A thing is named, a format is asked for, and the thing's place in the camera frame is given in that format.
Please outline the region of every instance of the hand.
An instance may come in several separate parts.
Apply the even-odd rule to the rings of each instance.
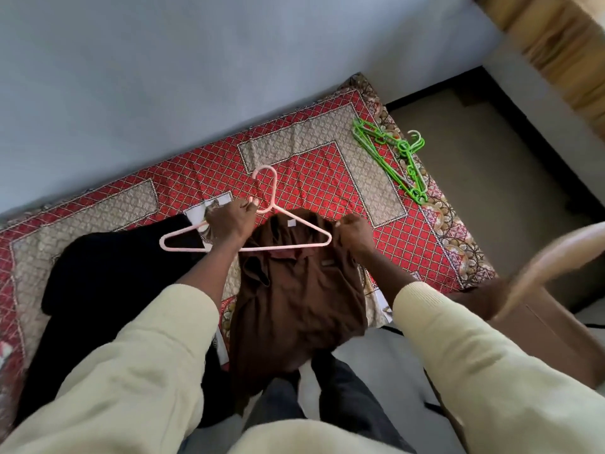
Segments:
[[[374,252],[374,231],[366,219],[350,213],[341,218],[336,226],[341,244],[351,252],[353,258],[361,261],[363,256]]]
[[[212,231],[213,244],[231,243],[243,247],[246,239],[254,230],[258,199],[248,202],[244,199],[233,199],[206,214],[206,221]]]

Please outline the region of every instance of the cream sweater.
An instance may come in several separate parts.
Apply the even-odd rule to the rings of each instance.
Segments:
[[[605,399],[593,390],[422,282],[399,292],[393,313],[464,425],[470,452],[605,451]],[[201,418],[204,357],[217,322],[200,290],[166,288],[115,341],[84,359],[0,453],[176,453]],[[230,452],[397,450],[323,422],[292,420],[251,428]]]

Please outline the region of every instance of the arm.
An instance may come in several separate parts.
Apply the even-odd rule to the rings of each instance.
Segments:
[[[339,227],[343,245],[393,302],[396,324],[419,352],[444,404],[462,423],[470,452],[602,450],[603,397],[528,356],[425,283],[398,276],[399,268],[386,268],[384,257],[372,249],[369,226],[351,226],[352,220],[358,221],[343,219]],[[397,286],[403,288],[391,301]]]
[[[208,221],[220,231],[212,251],[74,368],[56,399],[25,420],[0,453],[174,454],[201,419],[216,305],[255,209],[233,201],[213,211]]]

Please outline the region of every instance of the dark pants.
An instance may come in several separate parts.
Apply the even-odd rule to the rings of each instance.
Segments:
[[[311,367],[320,384],[322,421],[415,454],[384,413],[370,389],[346,363],[327,352],[318,353]],[[248,428],[286,419],[306,419],[298,404],[299,375],[275,378],[263,391],[246,421]]]

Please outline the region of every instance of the mattress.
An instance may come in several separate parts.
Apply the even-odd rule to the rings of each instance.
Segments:
[[[279,173],[278,205],[304,207],[330,220],[350,212],[363,215],[372,224],[380,251],[441,292],[494,277],[422,162],[416,158],[428,202],[419,206],[357,144],[351,131],[355,117],[396,137],[401,134],[367,79],[357,74],[313,105],[6,223],[0,229],[0,439],[10,430],[24,372],[48,320],[40,309],[42,294],[63,249],[90,232],[144,226],[183,212],[192,217],[214,198],[266,197],[269,177],[261,174],[260,182],[253,182],[256,166],[269,164]],[[424,149],[431,149],[431,135],[422,135]],[[388,147],[377,148],[403,171]],[[264,220],[257,217],[258,223]],[[376,287],[369,274],[360,276],[368,324],[380,326],[386,319]],[[234,261],[220,317],[227,345],[238,288]]]

